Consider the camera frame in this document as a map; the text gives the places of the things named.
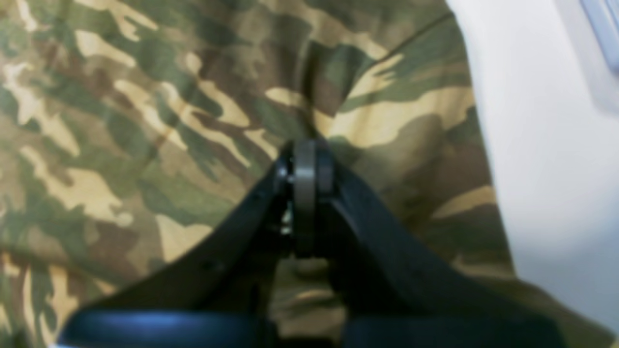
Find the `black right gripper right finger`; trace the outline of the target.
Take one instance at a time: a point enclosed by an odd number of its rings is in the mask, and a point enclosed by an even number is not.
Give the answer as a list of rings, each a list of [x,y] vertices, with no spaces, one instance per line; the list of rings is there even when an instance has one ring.
[[[461,275],[316,148],[314,253],[347,306],[344,348],[564,348],[555,323]]]

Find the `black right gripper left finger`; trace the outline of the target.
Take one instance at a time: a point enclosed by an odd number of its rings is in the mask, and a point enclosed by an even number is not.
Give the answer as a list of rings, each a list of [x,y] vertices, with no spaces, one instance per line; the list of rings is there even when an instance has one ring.
[[[279,348],[279,260],[316,255],[318,143],[288,145],[241,205],[154,275],[75,312],[60,348]]]

